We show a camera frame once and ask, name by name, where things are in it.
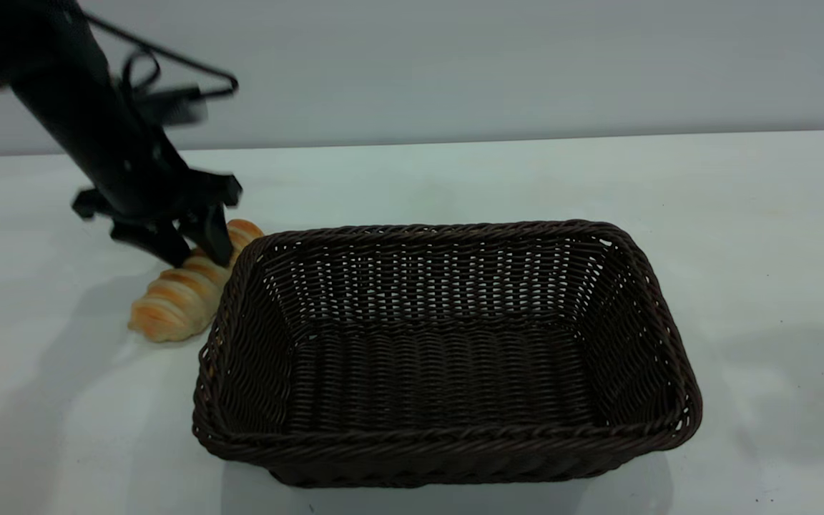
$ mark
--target robotic arm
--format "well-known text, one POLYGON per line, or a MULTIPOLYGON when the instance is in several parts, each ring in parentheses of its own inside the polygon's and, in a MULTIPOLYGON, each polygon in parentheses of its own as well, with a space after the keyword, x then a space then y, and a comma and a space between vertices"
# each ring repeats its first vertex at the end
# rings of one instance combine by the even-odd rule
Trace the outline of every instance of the robotic arm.
POLYGON ((233 94, 232 75, 139 40, 85 14, 75 0, 0 0, 0 88, 6 87, 94 183, 72 203, 78 215, 109 216, 114 240, 175 267, 190 254, 184 237, 216 263, 228 263, 223 206, 237 205, 241 186, 232 175, 190 169, 162 127, 196 121, 204 99, 233 94), (110 75, 91 25, 137 43, 121 79, 110 75), (160 74, 155 53, 226 78, 230 86, 148 91, 160 74), (154 71, 132 84, 141 58, 150 58, 154 71))

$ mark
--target basket rim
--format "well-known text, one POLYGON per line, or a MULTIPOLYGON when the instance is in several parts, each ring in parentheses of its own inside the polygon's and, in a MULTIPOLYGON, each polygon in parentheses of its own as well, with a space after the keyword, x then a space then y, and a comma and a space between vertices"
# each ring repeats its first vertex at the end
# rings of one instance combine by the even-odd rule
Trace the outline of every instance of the basket rim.
POLYGON ((684 346, 673 321, 666 300, 660 291, 660 286, 652 270, 647 255, 634 243, 630 235, 618 226, 608 222, 590 222, 586 220, 569 220, 563 222, 505 222, 504 224, 465 224, 465 225, 348 225, 330 229, 311 229, 305 231, 278 232, 274 235, 260 238, 248 245, 242 252, 235 265, 232 280, 225 287, 225 297, 222 299, 222 308, 239 313, 243 296, 238 297, 233 305, 225 305, 228 289, 236 287, 231 283, 235 278, 249 280, 254 273, 258 273, 270 260, 263 262, 265 251, 275 245, 311 245, 316 238, 326 238, 328 243, 344 240, 340 243, 355 243, 359 245, 377 242, 407 240, 410 243, 426 244, 428 242, 447 242, 448 240, 472 241, 472 239, 491 239, 491 241, 505 241, 516 239, 532 239, 537 237, 568 237, 568 235, 591 235, 597 239, 609 242, 611 245, 621 245, 627 249, 627 259, 632 267, 643 271, 647 277, 647 284, 643 289, 644 302, 641 306, 651 319, 658 320, 662 327, 662 340, 670 358, 670 373, 673 375, 673 392, 675 392, 675 407, 670 413, 644 423, 619 424, 612 426, 569 426, 560 424, 535 425, 494 425, 484 424, 467 427, 435 428, 423 430, 391 430, 391 431, 344 431, 343 433, 328 433, 327 431, 307 431, 307 433, 236 433, 230 431, 218 405, 210 401, 208 391, 213 389, 220 396, 223 390, 223 374, 210 374, 210 368, 225 369, 226 349, 215 345, 219 335, 217 317, 213 323, 208 342, 200 350, 200 374, 197 379, 193 411, 193 433, 213 453, 232 454, 233 448, 239 449, 236 453, 242 459, 243 452, 251 449, 263 459, 274 459, 278 454, 289 456, 294 462, 295 448, 300 448, 301 454, 307 454, 309 461, 314 461, 323 454, 331 454, 333 449, 340 447, 341 453, 350 453, 349 449, 357 446, 358 452, 371 454, 370 445, 377 443, 391 454, 402 453, 403 447, 408 447, 409 453, 420 453, 433 447, 433 452, 445 453, 442 449, 448 442, 471 443, 467 449, 497 450, 498 446, 508 446, 517 450, 529 450, 537 442, 545 442, 544 447, 554 447, 553 442, 581 442, 585 449, 595 448, 601 451, 617 448, 627 451, 632 448, 651 450, 666 450, 680 446, 689 440, 701 423, 701 394, 697 381, 687 359, 684 346), (498 237, 499 233, 508 234, 508 237, 498 237))

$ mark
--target pastry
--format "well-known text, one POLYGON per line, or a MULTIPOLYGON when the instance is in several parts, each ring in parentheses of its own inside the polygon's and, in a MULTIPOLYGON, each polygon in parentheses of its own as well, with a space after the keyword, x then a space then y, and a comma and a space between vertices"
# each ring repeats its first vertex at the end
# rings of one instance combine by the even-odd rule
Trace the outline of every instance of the pastry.
POLYGON ((228 222, 233 251, 228 267, 220 267, 196 248, 180 268, 170 268, 148 284, 147 292, 132 303, 129 329, 153 342, 179 342, 208 327, 231 278, 231 268, 246 245, 263 232, 246 220, 228 222))

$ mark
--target brown wicker basket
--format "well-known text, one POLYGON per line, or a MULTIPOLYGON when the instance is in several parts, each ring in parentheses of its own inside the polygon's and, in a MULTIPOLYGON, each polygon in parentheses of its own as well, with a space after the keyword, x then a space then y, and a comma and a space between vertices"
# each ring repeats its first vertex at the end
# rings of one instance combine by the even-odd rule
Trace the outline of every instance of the brown wicker basket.
POLYGON ((701 395, 614 225, 373 226, 249 245, 193 433, 295 486, 558 481, 671 449, 701 395))

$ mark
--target basket bottom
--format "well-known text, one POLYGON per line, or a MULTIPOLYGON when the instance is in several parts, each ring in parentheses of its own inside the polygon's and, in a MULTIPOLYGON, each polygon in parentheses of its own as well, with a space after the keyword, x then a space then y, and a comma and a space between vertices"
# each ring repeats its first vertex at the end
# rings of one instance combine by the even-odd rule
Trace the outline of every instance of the basket bottom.
POLYGON ((286 433, 605 424, 555 323, 320 326, 292 356, 286 433))
POLYGON ((431 484, 478 485, 484 483, 544 483, 588 479, 618 469, 628 456, 416 456, 377 463, 312 463, 276 466, 272 477, 300 488, 416 489, 431 484))

